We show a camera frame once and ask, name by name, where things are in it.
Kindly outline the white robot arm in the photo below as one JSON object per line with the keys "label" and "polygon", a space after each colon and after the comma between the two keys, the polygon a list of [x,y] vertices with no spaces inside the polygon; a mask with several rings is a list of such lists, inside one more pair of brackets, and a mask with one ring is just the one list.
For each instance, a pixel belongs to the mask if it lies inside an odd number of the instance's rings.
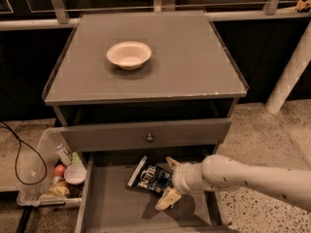
{"label": "white robot arm", "polygon": [[302,210],[311,211],[311,172],[291,168],[246,165],[213,154],[200,163],[179,163],[167,156],[173,187],[167,187],[155,208],[166,210],[185,194],[247,187]]}

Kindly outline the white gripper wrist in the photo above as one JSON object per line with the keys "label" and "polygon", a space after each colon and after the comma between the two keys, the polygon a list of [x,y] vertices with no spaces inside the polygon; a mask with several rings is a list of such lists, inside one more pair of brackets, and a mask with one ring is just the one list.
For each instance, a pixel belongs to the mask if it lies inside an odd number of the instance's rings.
{"label": "white gripper wrist", "polygon": [[201,164],[182,163],[170,156],[165,157],[169,168],[173,171],[172,183],[175,188],[167,187],[155,208],[163,211],[181,199],[182,194],[193,193],[203,189]]}

